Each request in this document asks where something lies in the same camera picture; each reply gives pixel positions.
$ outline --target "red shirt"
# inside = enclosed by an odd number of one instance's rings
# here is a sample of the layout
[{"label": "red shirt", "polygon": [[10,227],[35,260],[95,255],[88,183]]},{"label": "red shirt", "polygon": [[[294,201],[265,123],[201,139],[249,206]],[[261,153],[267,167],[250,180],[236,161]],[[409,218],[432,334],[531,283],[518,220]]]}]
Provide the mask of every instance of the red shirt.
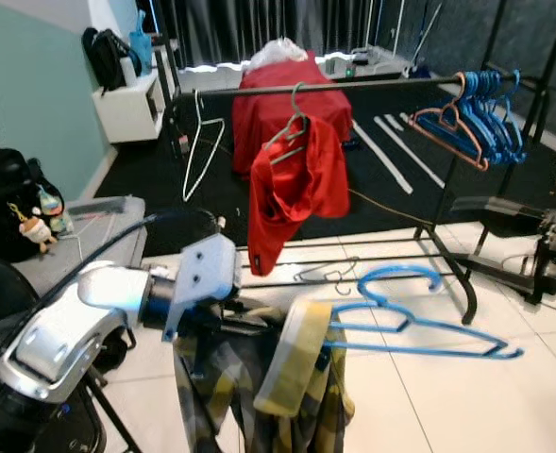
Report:
[{"label": "red shirt", "polygon": [[[261,88],[334,83],[325,78],[315,64],[315,54],[306,61],[283,61],[244,75],[240,88]],[[291,95],[271,94],[239,96],[233,100],[231,119],[235,144],[233,171],[247,177],[263,143],[282,130],[293,115]],[[307,115],[313,115],[334,127],[340,142],[349,140],[351,105],[341,91],[301,92],[296,103]]]},{"label": "red shirt", "polygon": [[[301,130],[298,120],[293,130]],[[250,172],[248,257],[252,273],[266,276],[274,268],[284,243],[312,214],[343,217],[349,211],[345,156],[334,128],[309,117],[308,131],[288,143],[282,136],[265,145]],[[271,160],[297,149],[298,153],[271,164]]]}]

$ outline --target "plaid shirt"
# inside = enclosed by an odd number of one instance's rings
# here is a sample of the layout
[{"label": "plaid shirt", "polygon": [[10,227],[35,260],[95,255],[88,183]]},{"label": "plaid shirt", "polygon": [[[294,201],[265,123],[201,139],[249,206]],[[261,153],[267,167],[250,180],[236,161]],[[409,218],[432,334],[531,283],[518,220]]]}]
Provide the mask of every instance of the plaid shirt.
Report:
[{"label": "plaid shirt", "polygon": [[[345,351],[321,343],[343,341],[344,333],[327,332],[329,304],[298,307],[291,308],[281,338],[276,331],[177,339],[177,389],[191,451],[221,451],[215,436],[229,407],[246,452],[343,451],[345,427],[354,413],[343,382]],[[277,309],[265,313],[284,321]]]}]

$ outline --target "clothing rack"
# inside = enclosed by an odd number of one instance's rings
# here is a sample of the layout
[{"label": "clothing rack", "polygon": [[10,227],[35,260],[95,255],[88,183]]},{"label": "clothing rack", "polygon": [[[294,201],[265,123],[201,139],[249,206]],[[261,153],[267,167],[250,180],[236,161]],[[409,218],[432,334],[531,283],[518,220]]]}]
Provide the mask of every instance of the clothing rack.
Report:
[{"label": "clothing rack", "polygon": [[[503,81],[514,81],[515,77],[512,73],[502,70],[501,68],[497,68],[493,65],[489,58],[493,52],[496,42],[496,35],[499,29],[499,25],[502,20],[503,11],[506,6],[506,0],[501,0],[500,5],[498,6],[497,16],[494,20],[494,26],[490,33],[490,37],[488,40],[487,50],[485,53],[485,57],[483,59],[482,69],[498,69],[502,73],[502,80]],[[166,29],[163,24],[163,18],[159,17],[160,27]],[[534,93],[533,102],[530,108],[530,114],[526,120],[525,127],[523,129],[523,139],[524,142],[527,142],[527,138],[530,135],[531,127],[536,122],[536,117],[538,113],[540,113],[541,118],[545,118],[546,112],[545,109],[542,108],[542,112],[539,112],[540,106],[548,106],[548,83],[550,81],[550,77],[552,75],[552,70],[556,61],[556,41],[552,47],[550,52],[550,56],[548,58],[548,62],[546,68],[540,77],[535,76],[523,76],[521,79],[520,87],[529,90],[530,92]],[[373,81],[351,81],[351,82],[344,82],[338,84],[320,84],[320,85],[303,85],[297,89],[297,92],[323,92],[323,91],[332,91],[332,90],[406,90],[406,89],[414,89],[418,87],[428,87],[428,86],[438,86],[438,85],[446,85],[446,84],[456,84],[460,85],[460,79],[458,77],[438,77],[438,78],[431,78],[431,79],[396,79],[396,80],[373,80]],[[199,97],[218,97],[218,96],[226,96],[226,97],[236,97],[236,96],[256,96],[256,95],[269,95],[269,94],[285,94],[285,93],[292,93],[295,87],[291,86],[283,86],[283,87],[267,87],[267,88],[254,88],[254,89],[230,89],[230,90],[214,90],[214,91],[206,91],[206,92],[199,92],[197,95]],[[175,126],[175,118],[177,115],[177,105],[185,99],[194,97],[193,92],[176,92],[176,95],[171,99],[170,105],[167,105],[167,113],[165,117],[168,117],[168,127],[170,133],[168,134],[171,138],[171,145],[173,146],[173,150],[176,151],[175,146],[175,137],[177,137],[177,129]],[[441,198],[437,205],[437,209],[434,212],[432,220],[429,225],[419,224],[416,228],[413,237],[410,239],[396,239],[396,240],[386,240],[381,241],[382,243],[408,243],[408,242],[416,242],[421,244],[423,241],[432,241],[435,244],[439,253],[425,253],[421,255],[410,255],[406,257],[400,256],[386,256],[386,257],[375,257],[373,260],[399,260],[399,259],[435,259],[435,258],[443,258],[446,262],[447,266],[449,267],[449,272],[440,273],[443,277],[455,276],[457,280],[462,285],[464,292],[467,298],[467,306],[466,312],[463,315],[462,323],[465,325],[469,325],[475,314],[477,312],[477,295],[475,290],[470,283],[470,272],[467,271],[466,273],[463,272],[462,268],[458,264],[458,262],[454,259],[453,255],[449,252],[447,247],[444,245],[443,241],[439,237],[439,234],[436,232],[436,227],[439,224],[441,217],[443,215],[443,211],[446,206],[446,196],[449,190],[449,184],[455,174],[455,170],[458,164],[457,159],[452,159],[452,162],[449,166],[447,171],[447,176],[444,181],[445,187],[442,191]],[[514,165],[509,165],[506,176],[504,177],[504,181],[500,186],[500,190],[498,195],[501,195],[506,190],[510,179],[512,177]],[[480,248],[482,247],[485,238],[487,237],[487,231],[484,230],[483,234],[481,235],[480,243],[477,247],[477,253],[480,252]],[[344,262],[343,260],[335,260],[335,261],[321,261],[325,264],[331,264],[333,262]],[[395,277],[387,277],[385,279],[402,279],[402,278],[418,278],[418,276],[395,276]],[[342,279],[342,282],[347,281],[355,281],[355,279]],[[252,288],[268,288],[268,287],[284,287],[284,286],[313,286],[319,284],[326,284],[326,281],[303,281],[303,282],[283,282],[283,283],[269,283],[269,284],[261,284],[261,285],[248,285],[245,286],[245,289],[252,289]]]}]

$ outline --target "black bag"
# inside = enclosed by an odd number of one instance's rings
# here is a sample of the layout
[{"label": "black bag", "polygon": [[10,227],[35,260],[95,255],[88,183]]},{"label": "black bag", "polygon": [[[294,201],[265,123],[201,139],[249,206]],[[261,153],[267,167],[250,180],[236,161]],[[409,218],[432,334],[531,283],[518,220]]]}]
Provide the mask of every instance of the black bag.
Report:
[{"label": "black bag", "polygon": [[[42,174],[37,159],[25,161],[22,153],[15,149],[0,149],[0,259],[11,262],[27,260],[39,253],[39,246],[20,233],[20,219],[7,203],[14,203],[25,216],[32,209],[40,208],[39,185],[61,199],[58,189]],[[49,219],[39,215],[45,222]]]},{"label": "black bag", "polygon": [[97,82],[104,89],[103,93],[126,85],[123,68],[120,66],[121,58],[131,58],[136,76],[142,72],[137,54],[110,29],[98,32],[95,28],[88,27],[82,34],[82,46]]}]

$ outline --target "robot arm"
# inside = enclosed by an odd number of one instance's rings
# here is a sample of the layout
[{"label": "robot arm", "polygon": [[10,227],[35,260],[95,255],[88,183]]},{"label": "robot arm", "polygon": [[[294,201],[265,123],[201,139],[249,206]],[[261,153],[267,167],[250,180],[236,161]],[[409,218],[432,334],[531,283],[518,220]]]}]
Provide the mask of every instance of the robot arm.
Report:
[{"label": "robot arm", "polygon": [[32,446],[116,328],[143,323],[170,343],[187,309],[235,295],[239,259],[216,234],[183,249],[176,281],[108,262],[85,268],[0,357],[0,451]]}]

